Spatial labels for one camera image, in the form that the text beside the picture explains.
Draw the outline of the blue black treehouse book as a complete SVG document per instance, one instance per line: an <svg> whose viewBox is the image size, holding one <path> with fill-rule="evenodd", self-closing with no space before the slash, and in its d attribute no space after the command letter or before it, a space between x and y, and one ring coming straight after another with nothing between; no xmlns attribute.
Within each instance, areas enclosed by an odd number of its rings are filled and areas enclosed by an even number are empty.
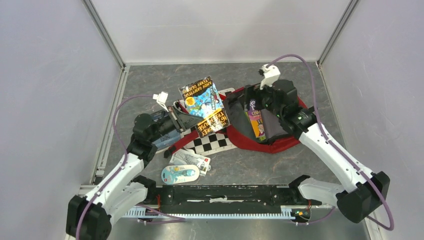
<svg viewBox="0 0 424 240"><path fill-rule="evenodd" d="M219 91L211 76L180 87L179 92L188 114L200 117L195 129L200 138L230 126Z"/></svg>

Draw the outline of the dark blue book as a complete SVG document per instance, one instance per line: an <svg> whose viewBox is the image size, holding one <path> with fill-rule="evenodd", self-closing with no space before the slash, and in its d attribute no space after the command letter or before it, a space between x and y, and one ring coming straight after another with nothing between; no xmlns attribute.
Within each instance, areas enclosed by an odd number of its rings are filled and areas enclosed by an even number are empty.
<svg viewBox="0 0 424 240"><path fill-rule="evenodd" d="M181 134L176 130L170 116L165 110L154 112L151 116L159 125L160 137L153 142L159 152L181 139Z"/></svg>

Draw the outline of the purple colourful book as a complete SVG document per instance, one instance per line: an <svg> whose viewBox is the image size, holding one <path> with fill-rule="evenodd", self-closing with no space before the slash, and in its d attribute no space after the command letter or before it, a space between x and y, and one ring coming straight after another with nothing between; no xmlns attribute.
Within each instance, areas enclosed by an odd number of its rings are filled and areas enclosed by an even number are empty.
<svg viewBox="0 0 424 240"><path fill-rule="evenodd" d="M266 139L264 123L261 115L261 111L256 108L256 100L250 99L247 111L245 112L252 130L253 135L258 141L264 141Z"/></svg>

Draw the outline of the red student backpack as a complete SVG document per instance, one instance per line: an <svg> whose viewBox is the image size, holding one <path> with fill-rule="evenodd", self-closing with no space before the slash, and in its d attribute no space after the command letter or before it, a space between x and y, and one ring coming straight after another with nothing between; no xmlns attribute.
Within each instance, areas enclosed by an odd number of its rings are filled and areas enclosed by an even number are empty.
<svg viewBox="0 0 424 240"><path fill-rule="evenodd" d="M224 106L229 118L230 126L226 133L229 140L238 148L256 152L275 154L283 152L297 144L302 133L317 123L314 108L307 108L298 97L303 120L299 122L279 122L271 112L261 104L258 85L247 85L240 88L224 99ZM256 109L261 112L266 139L259 141L255 138L250 121L246 115L251 99L256 101ZM164 152L164 157L172 154Z"/></svg>

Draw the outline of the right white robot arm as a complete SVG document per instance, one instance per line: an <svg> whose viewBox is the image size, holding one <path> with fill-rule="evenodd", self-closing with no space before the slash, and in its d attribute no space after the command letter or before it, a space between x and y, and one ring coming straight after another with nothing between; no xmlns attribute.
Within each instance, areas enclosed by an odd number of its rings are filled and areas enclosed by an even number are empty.
<svg viewBox="0 0 424 240"><path fill-rule="evenodd" d="M301 106L292 81L262 82L254 93L258 104L277 117L283 130L313 151L339 180L334 184L301 176L288 191L293 203L317 200L337 207L353 223L387 206L390 177L366 167L342 147L321 123L315 107Z"/></svg>

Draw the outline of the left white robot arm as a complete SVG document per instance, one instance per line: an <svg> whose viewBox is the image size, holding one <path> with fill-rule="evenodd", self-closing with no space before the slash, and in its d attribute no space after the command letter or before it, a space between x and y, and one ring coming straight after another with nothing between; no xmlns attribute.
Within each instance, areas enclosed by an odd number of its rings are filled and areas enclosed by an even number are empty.
<svg viewBox="0 0 424 240"><path fill-rule="evenodd" d="M157 200L157 184L141 171L153 159L158 148L154 142L164 135L180 133L202 121L174 106L154 119L142 113L134 120L130 144L118 164L98 185L84 196L73 196L67 207L65 232L77 240L105 240L115 223L139 203Z"/></svg>

